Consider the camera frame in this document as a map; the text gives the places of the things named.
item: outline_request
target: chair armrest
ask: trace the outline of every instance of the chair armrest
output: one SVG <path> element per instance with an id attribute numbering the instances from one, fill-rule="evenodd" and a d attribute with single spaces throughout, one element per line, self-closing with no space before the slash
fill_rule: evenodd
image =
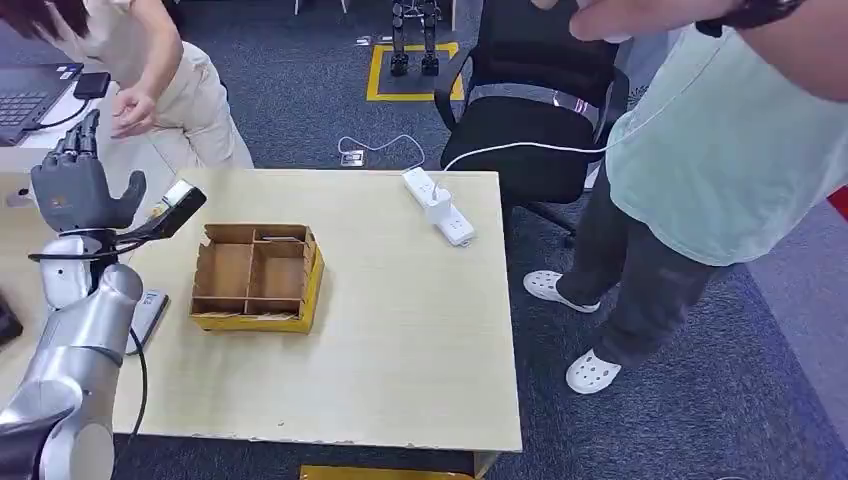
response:
<path id="1" fill-rule="evenodd" d="M 439 76 L 436 77 L 433 100 L 436 103 L 436 110 L 439 111 L 439 115 L 441 115 L 442 121 L 445 122 L 448 130 L 453 130 L 456 127 L 456 117 L 453 116 L 453 109 L 450 104 L 450 94 L 453 90 L 453 84 L 456 83 L 456 78 L 459 76 L 459 72 L 462 71 L 462 67 L 465 66 L 465 62 L 468 61 L 468 57 L 472 51 L 473 49 L 458 52 L 451 58 L 446 68 L 442 69 Z"/>
<path id="2" fill-rule="evenodd" d="M 627 100 L 630 97 L 630 79 L 618 68 L 613 67 L 613 80 L 607 88 L 607 99 L 598 114 L 595 125 L 595 144 L 603 147 L 607 143 L 613 125 L 627 113 Z"/>

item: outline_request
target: white shoe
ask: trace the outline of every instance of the white shoe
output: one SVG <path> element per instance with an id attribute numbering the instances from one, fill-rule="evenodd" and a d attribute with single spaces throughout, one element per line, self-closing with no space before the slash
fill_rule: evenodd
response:
<path id="1" fill-rule="evenodd" d="M 565 382 L 577 393 L 588 395 L 607 388 L 621 371 L 621 365 L 609 363 L 589 350 L 568 367 Z"/>
<path id="2" fill-rule="evenodd" d="M 577 305 L 562 298 L 556 290 L 556 282 L 562 277 L 561 273 L 552 272 L 550 270 L 537 270 L 530 272 L 524 276 L 524 288 L 536 298 L 548 300 L 550 302 L 559 302 L 567 305 L 580 313 L 593 313 L 601 306 L 601 302 L 594 305 Z"/>

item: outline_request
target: person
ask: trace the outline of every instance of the person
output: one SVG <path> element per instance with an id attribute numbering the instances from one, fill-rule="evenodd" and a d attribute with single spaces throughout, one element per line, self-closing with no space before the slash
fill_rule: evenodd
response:
<path id="1" fill-rule="evenodd" d="M 599 392 L 644 362 L 711 279 L 769 252 L 848 183 L 848 2 L 797 3 L 596 0 L 572 17 L 572 35 L 587 41 L 708 21 L 684 29 L 613 128 L 571 268 L 524 278 L 532 295 L 586 314 L 621 284 L 592 348 L 566 371 L 574 391 Z M 761 15 L 734 17 L 742 11 Z M 741 25 L 714 28 L 732 18 Z"/>
<path id="2" fill-rule="evenodd" d="M 0 0 L 0 18 L 112 75 L 114 138 L 148 136 L 171 170 L 253 167 L 215 66 L 161 0 Z"/>

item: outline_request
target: yellow object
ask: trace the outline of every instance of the yellow object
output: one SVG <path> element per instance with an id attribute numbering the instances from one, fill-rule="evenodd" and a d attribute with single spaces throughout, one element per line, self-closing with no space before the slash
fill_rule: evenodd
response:
<path id="1" fill-rule="evenodd" d="M 349 467 L 300 467 L 300 480 L 473 480 L 461 473 Z"/>
<path id="2" fill-rule="evenodd" d="M 324 257 L 304 225 L 206 225 L 191 298 L 204 330 L 309 333 Z"/>
<path id="3" fill-rule="evenodd" d="M 456 42 L 439 43 L 436 45 L 437 51 L 448 52 L 450 58 L 459 51 L 459 44 Z M 428 102 L 433 101 L 432 93 L 379 93 L 378 85 L 380 82 L 380 70 L 383 65 L 383 55 L 386 52 L 391 52 L 391 45 L 374 45 L 374 54 L 371 56 L 371 70 L 368 74 L 368 88 L 366 90 L 365 99 L 369 102 L 388 101 L 388 102 Z M 423 52 L 424 45 L 407 45 L 407 52 Z M 456 82 L 451 89 L 451 100 L 463 100 L 465 91 L 462 87 L 462 75 L 457 76 Z"/>

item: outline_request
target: dark gray pants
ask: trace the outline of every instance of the dark gray pants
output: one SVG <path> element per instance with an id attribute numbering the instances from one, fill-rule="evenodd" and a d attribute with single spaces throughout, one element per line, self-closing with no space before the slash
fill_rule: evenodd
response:
<path id="1" fill-rule="evenodd" d="M 683 324 L 719 270 L 671 250 L 644 223 L 619 210 L 601 167 L 577 226 L 571 271 L 557 290 L 573 303 L 593 305 L 621 282 L 618 303 L 601 325 L 594 350 L 602 360 L 634 366 Z"/>

